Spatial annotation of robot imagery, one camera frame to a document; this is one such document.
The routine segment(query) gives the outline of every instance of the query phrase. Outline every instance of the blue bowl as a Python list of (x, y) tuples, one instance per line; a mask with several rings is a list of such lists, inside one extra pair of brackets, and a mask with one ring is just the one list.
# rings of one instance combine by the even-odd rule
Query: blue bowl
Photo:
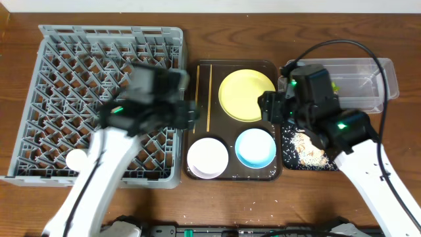
[(246, 167), (264, 168), (275, 158), (275, 140), (264, 130), (248, 129), (242, 132), (235, 141), (235, 154)]

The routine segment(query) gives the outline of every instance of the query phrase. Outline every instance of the clear plastic container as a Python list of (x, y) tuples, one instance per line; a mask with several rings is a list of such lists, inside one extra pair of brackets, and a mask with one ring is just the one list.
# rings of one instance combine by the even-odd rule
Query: clear plastic container
[[(399, 87), (395, 67), (390, 59), (381, 58), (379, 61), (385, 71), (389, 99), (396, 99), (399, 97)], [(308, 64), (321, 64), (329, 71), (332, 82), (339, 88), (339, 102), (343, 109), (360, 109), (366, 113), (383, 111), (383, 80), (373, 59), (302, 59), (299, 61), (299, 65)], [(278, 85), (279, 90), (284, 90), (285, 78), (280, 78)]]

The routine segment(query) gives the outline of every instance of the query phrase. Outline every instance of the green indicator light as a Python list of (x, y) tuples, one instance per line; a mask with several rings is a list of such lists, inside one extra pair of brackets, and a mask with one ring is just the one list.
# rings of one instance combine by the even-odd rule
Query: green indicator light
[(123, 110), (123, 107), (120, 107), (119, 109), (114, 110), (113, 113), (118, 113), (118, 112), (120, 112), (122, 110)]
[(338, 123), (338, 124), (337, 124), (337, 127), (338, 127), (339, 129), (344, 129), (344, 128), (346, 128), (346, 127), (347, 127), (347, 125), (345, 125), (345, 124), (343, 124), (342, 122), (340, 122), (340, 123)]

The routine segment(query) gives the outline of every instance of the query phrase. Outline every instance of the dish rack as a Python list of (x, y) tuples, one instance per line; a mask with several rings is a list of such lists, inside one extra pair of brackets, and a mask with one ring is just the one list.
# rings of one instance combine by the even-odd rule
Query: dish rack
[[(87, 149), (97, 109), (130, 84), (132, 63), (186, 68), (183, 32), (175, 27), (40, 25), (39, 47), (7, 176), (18, 186), (72, 186), (72, 149)], [(144, 135), (121, 188), (175, 188), (180, 183), (182, 131)]]

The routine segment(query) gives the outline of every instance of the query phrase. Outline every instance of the wooden table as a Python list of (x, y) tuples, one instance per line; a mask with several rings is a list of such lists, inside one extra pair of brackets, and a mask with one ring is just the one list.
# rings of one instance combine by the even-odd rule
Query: wooden table
[[(389, 106), (384, 145), (407, 188), (421, 201), (421, 16), (403, 14), (11, 14), (0, 45), (0, 174), (6, 174), (42, 35), (38, 24), (177, 26), (189, 62), (267, 59), (285, 64), (310, 46), (345, 38), (390, 58), (401, 92)], [(366, 57), (351, 45), (309, 57)], [(375, 128), (379, 115), (370, 116)], [(0, 235), (39, 234), (70, 188), (0, 182)], [(318, 224), (336, 216), (359, 226), (377, 222), (341, 172), (284, 169), (274, 182), (200, 182), (182, 175), (173, 190), (117, 190), (105, 221), (135, 215), (179, 225)]]

